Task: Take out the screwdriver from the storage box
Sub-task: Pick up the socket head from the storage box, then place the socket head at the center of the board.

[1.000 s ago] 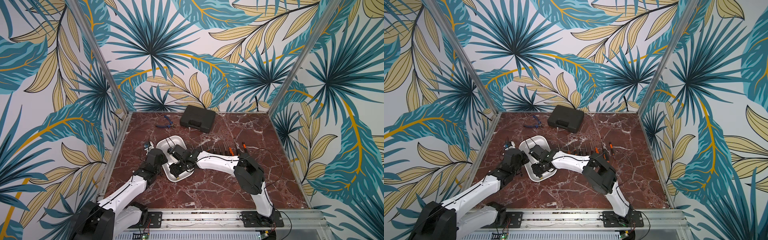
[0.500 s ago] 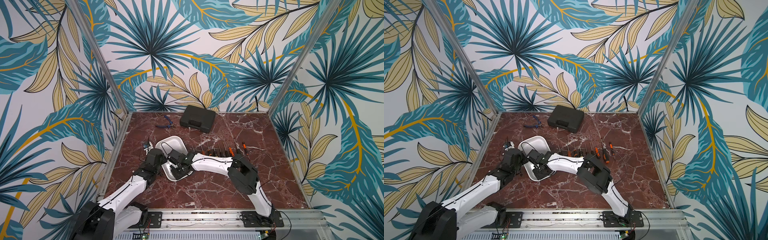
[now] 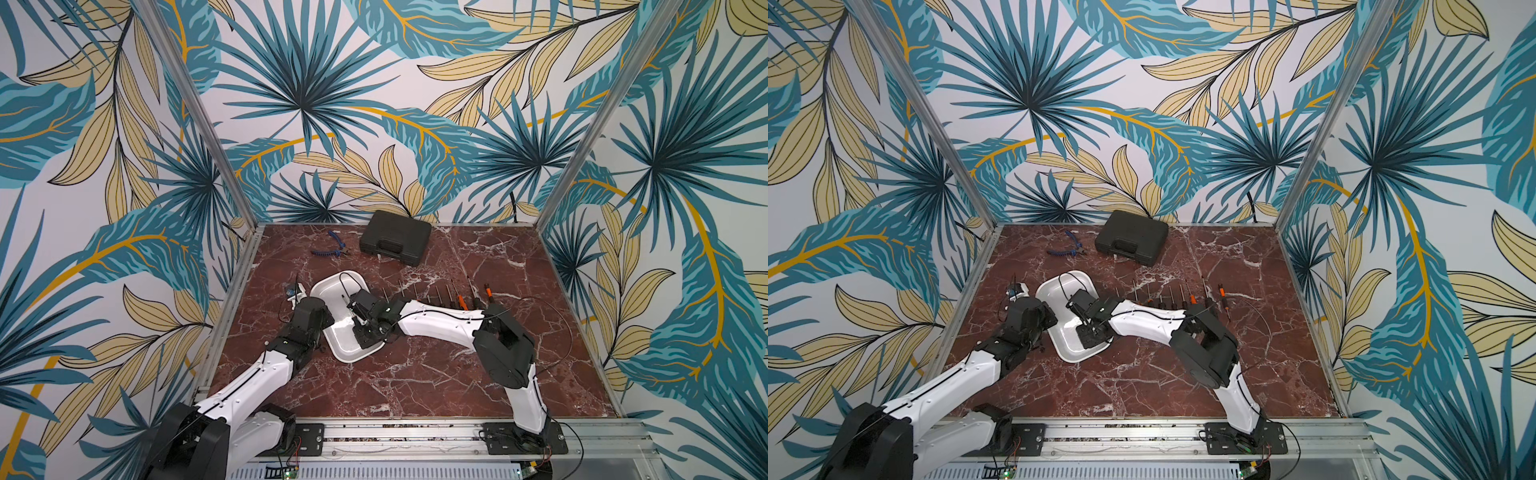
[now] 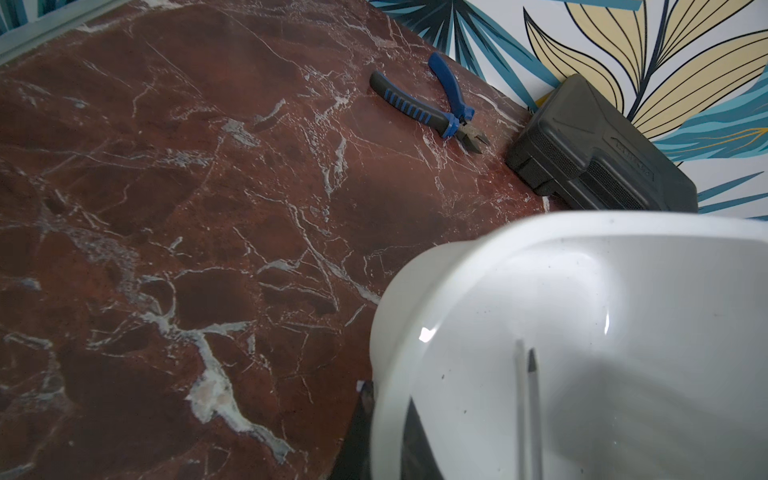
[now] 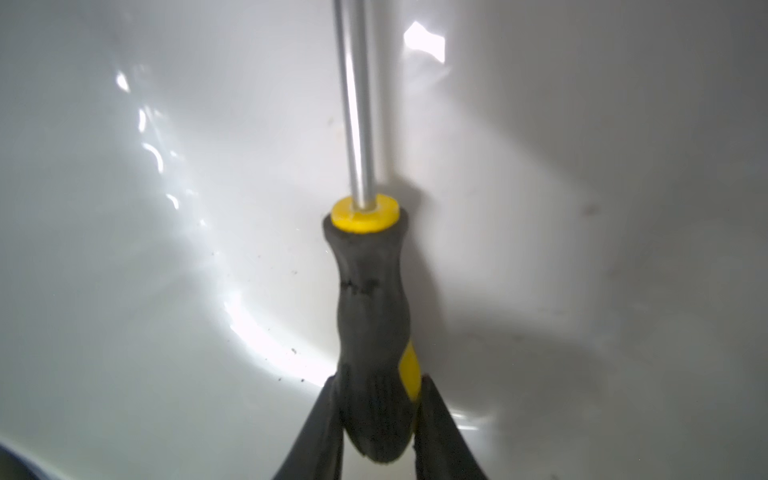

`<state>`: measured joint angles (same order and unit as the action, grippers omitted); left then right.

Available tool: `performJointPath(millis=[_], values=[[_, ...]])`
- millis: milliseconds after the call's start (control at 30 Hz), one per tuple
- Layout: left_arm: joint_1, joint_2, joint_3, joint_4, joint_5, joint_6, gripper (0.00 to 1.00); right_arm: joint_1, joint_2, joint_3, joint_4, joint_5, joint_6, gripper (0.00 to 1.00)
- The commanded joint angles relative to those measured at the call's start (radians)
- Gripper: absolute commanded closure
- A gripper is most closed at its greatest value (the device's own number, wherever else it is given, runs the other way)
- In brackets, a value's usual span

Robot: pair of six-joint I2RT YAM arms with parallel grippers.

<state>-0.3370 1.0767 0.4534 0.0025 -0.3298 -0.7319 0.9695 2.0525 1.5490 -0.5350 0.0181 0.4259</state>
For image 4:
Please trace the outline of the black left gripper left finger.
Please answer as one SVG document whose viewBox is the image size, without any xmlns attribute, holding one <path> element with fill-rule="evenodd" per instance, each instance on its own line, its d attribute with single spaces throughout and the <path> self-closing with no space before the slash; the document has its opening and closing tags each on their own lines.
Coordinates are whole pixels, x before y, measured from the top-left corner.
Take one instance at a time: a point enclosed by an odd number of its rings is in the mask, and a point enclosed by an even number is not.
<svg viewBox="0 0 768 480">
<path fill-rule="evenodd" d="M 370 480 L 370 439 L 375 408 L 374 383 L 359 383 L 358 401 L 329 480 Z"/>
</svg>

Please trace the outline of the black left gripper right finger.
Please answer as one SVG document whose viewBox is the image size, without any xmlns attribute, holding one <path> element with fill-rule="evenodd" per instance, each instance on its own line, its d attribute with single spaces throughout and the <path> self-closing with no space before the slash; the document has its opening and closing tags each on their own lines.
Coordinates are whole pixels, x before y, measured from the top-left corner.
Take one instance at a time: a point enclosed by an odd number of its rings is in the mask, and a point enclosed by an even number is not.
<svg viewBox="0 0 768 480">
<path fill-rule="evenodd" d="M 420 416 L 410 401 L 401 449 L 402 480 L 443 480 Z"/>
</svg>

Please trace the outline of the white plastic storage box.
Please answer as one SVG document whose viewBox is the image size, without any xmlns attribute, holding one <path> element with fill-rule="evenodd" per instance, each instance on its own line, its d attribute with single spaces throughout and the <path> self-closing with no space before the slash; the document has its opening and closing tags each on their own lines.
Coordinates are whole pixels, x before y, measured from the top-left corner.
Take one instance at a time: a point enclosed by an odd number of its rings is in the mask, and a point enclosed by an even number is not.
<svg viewBox="0 0 768 480">
<path fill-rule="evenodd" d="M 401 475 L 413 401 L 446 479 L 767 475 L 767 226 L 550 213 L 431 248 L 375 313 L 371 473 Z"/>
</svg>

